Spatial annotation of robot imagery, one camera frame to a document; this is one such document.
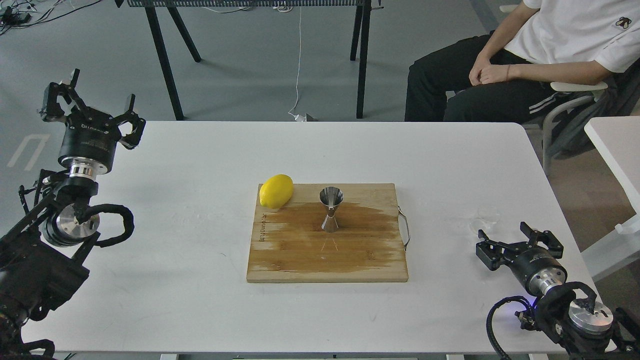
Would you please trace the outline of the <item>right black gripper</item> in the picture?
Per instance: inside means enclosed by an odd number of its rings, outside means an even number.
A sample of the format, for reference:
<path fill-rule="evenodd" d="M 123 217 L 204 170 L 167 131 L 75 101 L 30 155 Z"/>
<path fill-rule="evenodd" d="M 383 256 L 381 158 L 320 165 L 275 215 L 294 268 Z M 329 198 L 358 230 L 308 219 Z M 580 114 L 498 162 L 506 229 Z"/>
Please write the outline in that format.
<path fill-rule="evenodd" d="M 534 297 L 542 297 L 553 287 L 565 284 L 568 274 L 557 260 L 562 259 L 564 246 L 557 237 L 550 230 L 540 231 L 526 222 L 519 224 L 519 230 L 528 238 L 529 245 L 542 243 L 546 249 L 526 249 L 526 242 L 494 241 L 480 229 L 477 236 L 481 241 L 475 245 L 476 256 L 490 271 L 507 265 L 519 284 Z"/>

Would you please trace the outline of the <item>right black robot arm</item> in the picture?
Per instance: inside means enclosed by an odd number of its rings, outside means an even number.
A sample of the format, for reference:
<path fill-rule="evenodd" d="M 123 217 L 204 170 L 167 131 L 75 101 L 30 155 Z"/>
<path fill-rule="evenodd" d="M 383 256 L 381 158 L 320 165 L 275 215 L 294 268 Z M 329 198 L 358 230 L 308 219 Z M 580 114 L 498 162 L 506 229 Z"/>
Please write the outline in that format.
<path fill-rule="evenodd" d="M 510 268 L 519 284 L 535 301 L 516 295 L 499 300 L 487 314 L 486 332 L 493 350 L 502 360 L 510 356 L 498 343 L 493 317 L 506 303 L 517 302 L 524 310 L 515 312 L 522 330 L 541 331 L 562 346 L 572 360 L 637 360 L 639 325 L 622 308 L 610 310 L 597 300 L 589 285 L 567 281 L 559 263 L 563 245 L 551 231 L 539 231 L 525 222 L 519 226 L 527 242 L 503 243 L 478 230 L 476 255 L 490 271 Z"/>

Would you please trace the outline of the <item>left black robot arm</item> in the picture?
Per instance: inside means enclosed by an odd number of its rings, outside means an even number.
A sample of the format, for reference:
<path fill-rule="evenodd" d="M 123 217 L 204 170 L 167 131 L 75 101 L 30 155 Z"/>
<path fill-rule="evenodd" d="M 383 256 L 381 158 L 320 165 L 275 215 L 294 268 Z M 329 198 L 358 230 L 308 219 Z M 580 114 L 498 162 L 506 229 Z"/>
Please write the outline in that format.
<path fill-rule="evenodd" d="M 68 84 L 51 82 L 39 111 L 42 121 L 65 125 L 62 170 L 41 170 L 33 187 L 19 188 L 25 215 L 1 238 L 3 360 L 52 360 L 54 342 L 24 342 L 23 326 L 71 299 L 89 277 L 83 262 L 93 248 L 122 243 L 135 229 L 127 207 L 90 199 L 98 194 L 97 177 L 112 171 L 117 144 L 137 147 L 146 121 L 134 111 L 134 95 L 119 116 L 86 105 L 76 91 L 79 75 L 75 69 Z"/>

